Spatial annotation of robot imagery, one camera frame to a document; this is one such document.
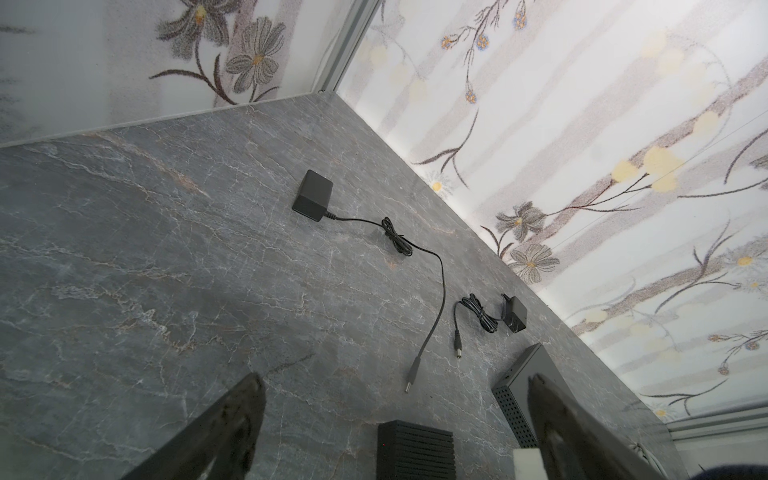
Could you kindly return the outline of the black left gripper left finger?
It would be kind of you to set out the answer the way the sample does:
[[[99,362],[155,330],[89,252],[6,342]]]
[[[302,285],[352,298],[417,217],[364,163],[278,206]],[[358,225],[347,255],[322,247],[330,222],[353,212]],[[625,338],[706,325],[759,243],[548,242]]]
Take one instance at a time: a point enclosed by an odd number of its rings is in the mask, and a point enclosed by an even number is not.
[[[246,375],[126,479],[244,479],[266,408],[266,387]]]

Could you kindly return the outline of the black ribbed network switch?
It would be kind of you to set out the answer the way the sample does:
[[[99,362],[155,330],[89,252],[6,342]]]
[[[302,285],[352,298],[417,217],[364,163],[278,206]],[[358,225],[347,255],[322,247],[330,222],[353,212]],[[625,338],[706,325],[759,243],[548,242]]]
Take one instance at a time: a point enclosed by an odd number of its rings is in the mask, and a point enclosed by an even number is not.
[[[377,428],[377,479],[456,479],[452,432],[394,420]]]

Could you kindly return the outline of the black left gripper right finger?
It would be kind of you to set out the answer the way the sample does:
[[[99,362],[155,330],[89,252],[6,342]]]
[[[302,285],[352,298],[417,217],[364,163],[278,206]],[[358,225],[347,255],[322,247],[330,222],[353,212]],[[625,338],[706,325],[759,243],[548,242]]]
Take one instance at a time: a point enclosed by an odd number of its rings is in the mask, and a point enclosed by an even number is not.
[[[662,479],[552,380],[529,378],[527,403],[549,479]]]

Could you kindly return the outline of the black power adapter with cable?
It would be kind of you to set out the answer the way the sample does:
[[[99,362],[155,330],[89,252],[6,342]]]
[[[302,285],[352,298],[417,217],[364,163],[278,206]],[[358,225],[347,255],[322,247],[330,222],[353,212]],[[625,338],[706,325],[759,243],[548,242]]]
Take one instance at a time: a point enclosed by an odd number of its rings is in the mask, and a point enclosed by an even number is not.
[[[416,383],[424,352],[429,345],[429,342],[432,339],[445,311],[447,300],[447,282],[445,276],[444,261],[438,253],[419,246],[400,234],[395,228],[393,221],[389,217],[384,217],[382,220],[375,222],[363,218],[340,217],[332,213],[329,210],[329,205],[333,192],[333,186],[334,184],[332,181],[311,169],[307,170],[299,185],[297,195],[292,204],[292,210],[301,216],[304,216],[315,222],[320,222],[322,219],[329,219],[337,222],[353,222],[373,225],[382,231],[384,236],[388,239],[388,241],[400,255],[406,258],[410,258],[413,256],[415,251],[419,251],[434,257],[438,261],[441,287],[440,304],[435,320],[432,323],[428,333],[426,334],[425,339],[421,343],[418,353],[416,354],[406,376],[404,392],[408,394],[413,385]]]

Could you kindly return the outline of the dark grey flat switch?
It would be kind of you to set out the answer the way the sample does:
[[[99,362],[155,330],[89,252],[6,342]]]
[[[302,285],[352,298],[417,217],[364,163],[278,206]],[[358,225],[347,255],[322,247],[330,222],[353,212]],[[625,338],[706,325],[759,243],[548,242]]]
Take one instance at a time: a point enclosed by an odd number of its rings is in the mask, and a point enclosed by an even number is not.
[[[527,347],[491,389],[522,448],[538,447],[528,405],[529,379],[536,374],[544,375],[570,397],[574,397],[545,347],[541,343]]]

